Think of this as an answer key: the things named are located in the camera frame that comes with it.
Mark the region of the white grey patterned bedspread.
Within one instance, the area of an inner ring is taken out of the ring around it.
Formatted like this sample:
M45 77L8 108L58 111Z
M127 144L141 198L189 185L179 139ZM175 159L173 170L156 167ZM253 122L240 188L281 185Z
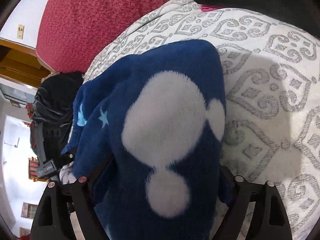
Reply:
M306 239L319 219L319 40L259 12L204 12L194 0L171 0L107 45L84 83L122 57L187 40L208 41L220 57L226 96L220 167L251 183L274 182L292 239ZM60 172L64 184L78 179L73 164ZM228 209L218 189L208 239Z

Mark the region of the pink garment under black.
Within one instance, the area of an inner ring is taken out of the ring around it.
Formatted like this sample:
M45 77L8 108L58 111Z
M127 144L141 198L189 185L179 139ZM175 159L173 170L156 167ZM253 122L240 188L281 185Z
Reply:
M204 12L209 12L209 11L214 11L218 9L223 9L224 7L222 6L215 6L215 5L200 5L201 11Z

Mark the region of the dark teal velvet cloth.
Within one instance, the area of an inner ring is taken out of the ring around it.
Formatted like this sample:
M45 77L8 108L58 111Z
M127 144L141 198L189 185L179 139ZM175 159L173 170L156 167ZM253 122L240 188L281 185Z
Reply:
M41 166L56 160L68 142L73 102L82 83L81 72L60 73L46 78L36 92L30 143Z

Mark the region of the brown wooden door frame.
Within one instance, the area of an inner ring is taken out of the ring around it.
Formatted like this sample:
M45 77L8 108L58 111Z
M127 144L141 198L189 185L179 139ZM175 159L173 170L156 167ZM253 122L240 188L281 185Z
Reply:
M35 49L1 38L2 78L38 88L50 73L39 63Z

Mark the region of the beige wall switch plate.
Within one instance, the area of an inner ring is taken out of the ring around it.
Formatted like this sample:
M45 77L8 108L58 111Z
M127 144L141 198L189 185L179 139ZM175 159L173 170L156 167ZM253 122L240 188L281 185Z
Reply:
M19 24L17 29L17 39L22 40L24 35L24 25Z

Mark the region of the navy fleece mouse-print pants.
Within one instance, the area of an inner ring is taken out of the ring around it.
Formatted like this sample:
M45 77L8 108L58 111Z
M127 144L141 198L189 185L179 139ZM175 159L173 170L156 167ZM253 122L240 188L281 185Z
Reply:
M117 60L84 83L66 150L72 175L110 165L93 189L110 239L208 239L226 122L223 71L205 40Z

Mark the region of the red patterned mattress cover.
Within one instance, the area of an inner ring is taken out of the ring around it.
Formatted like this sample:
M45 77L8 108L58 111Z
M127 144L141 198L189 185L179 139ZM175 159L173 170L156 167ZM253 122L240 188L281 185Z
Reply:
M169 0L48 0L36 53L54 72L85 73L133 22Z

